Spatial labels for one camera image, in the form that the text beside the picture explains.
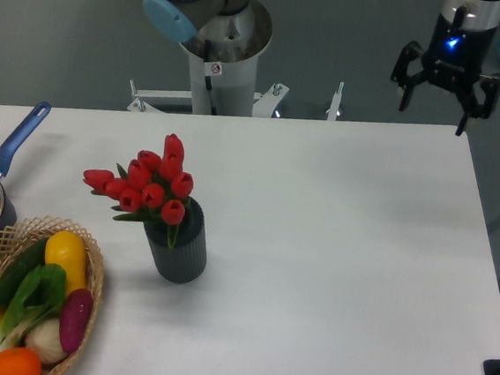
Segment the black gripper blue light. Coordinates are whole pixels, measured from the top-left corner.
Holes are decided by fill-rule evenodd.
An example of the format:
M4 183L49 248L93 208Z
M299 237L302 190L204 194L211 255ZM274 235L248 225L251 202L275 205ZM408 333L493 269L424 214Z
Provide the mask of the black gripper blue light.
M459 136L470 118L485 120L494 112L500 96L500 73L481 73L496 25L476 25L476 19L466 15L459 26L454 26L454 13L439 14L424 54L421 45L414 40L402 48L390 78L403 93L400 112L407 109L415 87L421 83L428 82L448 92L458 89L457 99L463 115L454 134ZM422 69L409 75L408 67L417 59L421 59ZM484 92L482 102L477 100L474 86Z

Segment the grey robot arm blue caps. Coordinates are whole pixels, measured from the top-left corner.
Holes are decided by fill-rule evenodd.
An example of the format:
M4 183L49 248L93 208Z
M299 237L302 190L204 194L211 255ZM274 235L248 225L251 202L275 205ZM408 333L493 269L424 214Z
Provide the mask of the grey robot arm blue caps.
M193 113L276 117L288 89L281 83L256 94L257 60L272 38L272 19L257 0L143 0L157 30L188 53ZM500 94L500 74L482 63L500 24L500 0L444 0L429 46L410 41L391 80L405 110L414 89L429 83L458 99L456 132L469 119L488 118Z

